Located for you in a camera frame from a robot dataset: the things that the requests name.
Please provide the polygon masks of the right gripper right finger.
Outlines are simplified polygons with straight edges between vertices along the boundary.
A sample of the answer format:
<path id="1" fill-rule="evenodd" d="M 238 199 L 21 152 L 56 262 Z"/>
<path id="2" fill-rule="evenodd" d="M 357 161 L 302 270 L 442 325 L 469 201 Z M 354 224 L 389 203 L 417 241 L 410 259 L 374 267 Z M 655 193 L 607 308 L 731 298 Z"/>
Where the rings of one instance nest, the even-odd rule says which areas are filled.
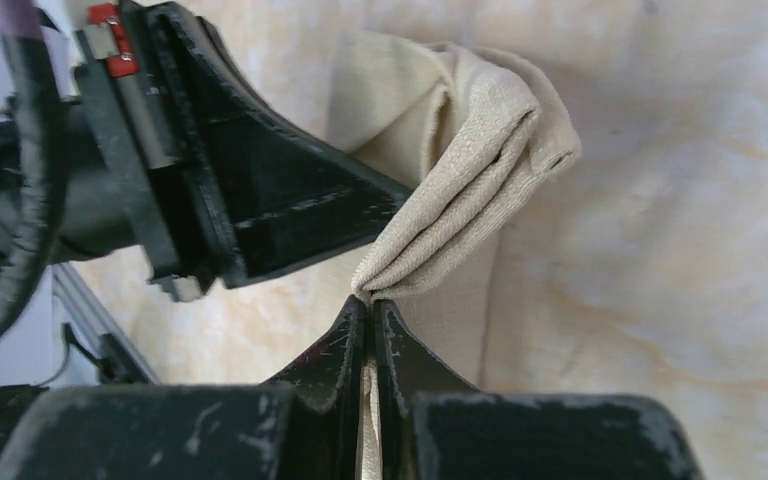
<path id="1" fill-rule="evenodd" d="M 435 452 L 425 426 L 426 403 L 442 394 L 474 393 L 478 388 L 410 331 L 395 302 L 375 301 L 371 315 L 383 477 L 424 479 L 422 455 Z"/>

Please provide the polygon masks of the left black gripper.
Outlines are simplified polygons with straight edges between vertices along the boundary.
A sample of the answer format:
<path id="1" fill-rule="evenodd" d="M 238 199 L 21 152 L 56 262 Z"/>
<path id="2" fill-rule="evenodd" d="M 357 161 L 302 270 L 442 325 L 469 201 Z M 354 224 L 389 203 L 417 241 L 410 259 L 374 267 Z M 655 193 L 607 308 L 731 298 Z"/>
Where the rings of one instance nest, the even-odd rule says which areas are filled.
<path id="1" fill-rule="evenodd" d="M 74 69 L 50 112 L 45 160 L 60 181 L 49 264 L 142 247 L 176 302 L 271 280 L 372 242 L 410 191 L 277 114 L 215 26 L 182 5 L 105 8 L 133 72 Z"/>

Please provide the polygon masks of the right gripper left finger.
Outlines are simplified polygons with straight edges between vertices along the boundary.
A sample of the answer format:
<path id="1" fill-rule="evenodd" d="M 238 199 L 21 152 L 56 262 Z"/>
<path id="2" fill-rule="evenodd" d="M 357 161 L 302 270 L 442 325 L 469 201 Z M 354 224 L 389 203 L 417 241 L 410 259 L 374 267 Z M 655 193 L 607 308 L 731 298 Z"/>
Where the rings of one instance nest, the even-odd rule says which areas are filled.
<path id="1" fill-rule="evenodd" d="M 349 296 L 329 330 L 268 378 L 291 393 L 278 479 L 357 479 L 361 467 L 366 305 Z"/>

